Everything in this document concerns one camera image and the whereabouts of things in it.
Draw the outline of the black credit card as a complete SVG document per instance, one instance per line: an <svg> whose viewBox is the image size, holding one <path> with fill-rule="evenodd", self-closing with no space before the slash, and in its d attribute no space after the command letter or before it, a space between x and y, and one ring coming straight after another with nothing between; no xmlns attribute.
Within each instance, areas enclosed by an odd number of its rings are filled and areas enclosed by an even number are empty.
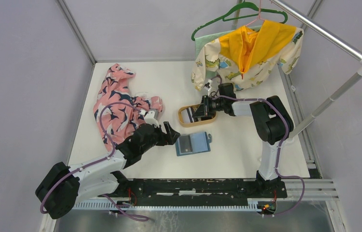
<svg viewBox="0 0 362 232"><path fill-rule="evenodd" d="M182 135L179 137L179 150L181 154L192 152L191 137L189 135Z"/></svg>

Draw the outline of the oval wooden tray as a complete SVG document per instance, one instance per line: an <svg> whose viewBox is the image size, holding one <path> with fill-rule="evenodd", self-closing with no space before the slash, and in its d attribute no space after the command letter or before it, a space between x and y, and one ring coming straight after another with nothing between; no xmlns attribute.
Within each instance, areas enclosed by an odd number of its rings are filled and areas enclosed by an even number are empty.
<svg viewBox="0 0 362 232"><path fill-rule="evenodd" d="M201 126L205 124L210 124L215 121L217 115L214 114L213 116L201 117L201 118L193 118L193 113L196 112L199 105L190 105L181 107L178 110L178 120L180 125L185 128Z"/></svg>

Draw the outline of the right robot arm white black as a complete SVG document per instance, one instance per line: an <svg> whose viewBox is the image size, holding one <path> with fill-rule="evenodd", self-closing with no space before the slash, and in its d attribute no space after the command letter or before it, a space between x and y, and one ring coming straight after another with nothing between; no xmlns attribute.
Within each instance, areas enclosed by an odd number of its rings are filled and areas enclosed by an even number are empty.
<svg viewBox="0 0 362 232"><path fill-rule="evenodd" d="M230 116L250 116L262 140L260 167L256 172L255 192L268 197L281 182L278 163L281 147L293 131L294 124L281 99L274 95L266 99L238 99L232 83L218 85L218 95L205 95L191 117L207 119L223 111Z"/></svg>

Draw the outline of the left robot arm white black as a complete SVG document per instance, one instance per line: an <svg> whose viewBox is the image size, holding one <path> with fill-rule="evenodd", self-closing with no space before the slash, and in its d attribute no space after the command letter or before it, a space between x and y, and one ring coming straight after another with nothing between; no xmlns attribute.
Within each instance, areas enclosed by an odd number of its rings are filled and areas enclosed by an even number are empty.
<svg viewBox="0 0 362 232"><path fill-rule="evenodd" d="M124 196L128 184L121 180L121 170L140 161L155 146L174 145L179 137L167 121L163 126L142 124L109 154L71 166L54 164L35 190L40 212L58 219L87 199L110 193Z"/></svg>

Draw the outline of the grey striped credit card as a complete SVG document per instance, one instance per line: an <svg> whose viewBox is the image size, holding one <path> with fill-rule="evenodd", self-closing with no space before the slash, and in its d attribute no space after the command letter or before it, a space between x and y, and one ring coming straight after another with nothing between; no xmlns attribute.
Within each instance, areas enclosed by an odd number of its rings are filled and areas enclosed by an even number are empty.
<svg viewBox="0 0 362 232"><path fill-rule="evenodd" d="M189 107L183 111L183 121L185 123L195 123L197 119L193 117L194 110L193 108Z"/></svg>

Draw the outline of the pink shark print garment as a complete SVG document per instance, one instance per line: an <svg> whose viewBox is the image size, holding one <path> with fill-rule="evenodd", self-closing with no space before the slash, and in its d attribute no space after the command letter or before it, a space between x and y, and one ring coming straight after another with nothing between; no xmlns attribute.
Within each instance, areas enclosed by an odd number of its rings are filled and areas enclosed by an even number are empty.
<svg viewBox="0 0 362 232"><path fill-rule="evenodd" d="M130 93L129 81L136 73L116 63L106 72L96 96L93 114L101 139L108 152L122 143L145 121L141 110L164 109L158 96L135 96Z"/></svg>

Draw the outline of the dinosaur print yellow lined jacket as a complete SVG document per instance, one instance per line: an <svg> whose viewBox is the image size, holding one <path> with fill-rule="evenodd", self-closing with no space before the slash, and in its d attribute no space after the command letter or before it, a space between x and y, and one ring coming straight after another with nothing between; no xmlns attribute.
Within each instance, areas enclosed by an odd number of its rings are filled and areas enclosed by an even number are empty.
<svg viewBox="0 0 362 232"><path fill-rule="evenodd" d="M303 40L303 29L269 20L256 29L241 26L218 34L205 39L198 49L191 82L201 90L210 73L216 73L235 90L257 87L276 66L285 74L292 72L300 59Z"/></svg>

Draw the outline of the light green cloth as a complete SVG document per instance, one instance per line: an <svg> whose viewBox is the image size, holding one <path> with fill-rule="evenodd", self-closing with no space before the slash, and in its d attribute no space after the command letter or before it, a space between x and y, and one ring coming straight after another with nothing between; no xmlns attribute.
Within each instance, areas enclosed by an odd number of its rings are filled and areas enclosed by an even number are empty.
<svg viewBox="0 0 362 232"><path fill-rule="evenodd" d="M250 28L252 31L258 32L261 29L261 27L262 26L253 26L253 27L248 27L248 28ZM202 48L204 48L204 46L207 43L211 43L213 40L215 40L215 39L217 39L217 38L219 38L221 36L224 36L224 35L226 35L228 33L234 32L235 30L229 30L229 31L224 31L224 32L208 34L208 35L204 35L204 36L201 36L201 37L197 37L195 39L195 58L198 57L200 51L202 50Z"/></svg>

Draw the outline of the green plastic hanger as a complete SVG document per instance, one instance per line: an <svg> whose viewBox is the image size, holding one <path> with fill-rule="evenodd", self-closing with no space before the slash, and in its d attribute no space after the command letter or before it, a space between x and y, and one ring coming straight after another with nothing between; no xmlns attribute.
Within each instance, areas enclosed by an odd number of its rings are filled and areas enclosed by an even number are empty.
<svg viewBox="0 0 362 232"><path fill-rule="evenodd" d="M247 14L244 16L240 16L240 11L242 9L250 9L255 11L255 14ZM288 19L289 16L286 12L284 11L279 11L279 10L274 10L274 9L266 9L266 8L262 8L261 4L259 3L258 5L252 3L252 2L248 2L248 1L240 1L238 2L235 6L233 6L231 9L229 9L225 14L197 27L191 34L191 40L195 41L196 40L196 33L198 31L200 31L201 29L212 25L218 21L222 21L222 22L227 22L227 21L233 21L233 22L237 22L239 19L244 19L244 18L249 18L249 17L257 17L260 18L261 13L270 13L270 14L276 14L276 15L281 15L283 16L283 21L281 22L282 24L285 24Z"/></svg>

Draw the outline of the metal clothes rack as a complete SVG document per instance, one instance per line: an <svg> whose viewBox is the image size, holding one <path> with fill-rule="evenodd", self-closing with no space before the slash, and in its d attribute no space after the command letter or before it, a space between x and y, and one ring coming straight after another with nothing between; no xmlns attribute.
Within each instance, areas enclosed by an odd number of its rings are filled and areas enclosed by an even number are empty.
<svg viewBox="0 0 362 232"><path fill-rule="evenodd" d="M362 145L362 0L289 0L289 22L305 28L292 83L318 144Z"/></svg>

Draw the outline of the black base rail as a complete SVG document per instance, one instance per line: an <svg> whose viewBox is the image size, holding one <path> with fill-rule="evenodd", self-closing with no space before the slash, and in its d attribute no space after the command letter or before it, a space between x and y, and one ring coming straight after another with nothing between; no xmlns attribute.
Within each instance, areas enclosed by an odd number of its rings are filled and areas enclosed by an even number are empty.
<svg viewBox="0 0 362 232"><path fill-rule="evenodd" d="M285 183L259 189L255 179L129 179L108 194L135 206L246 206L249 199L286 198Z"/></svg>

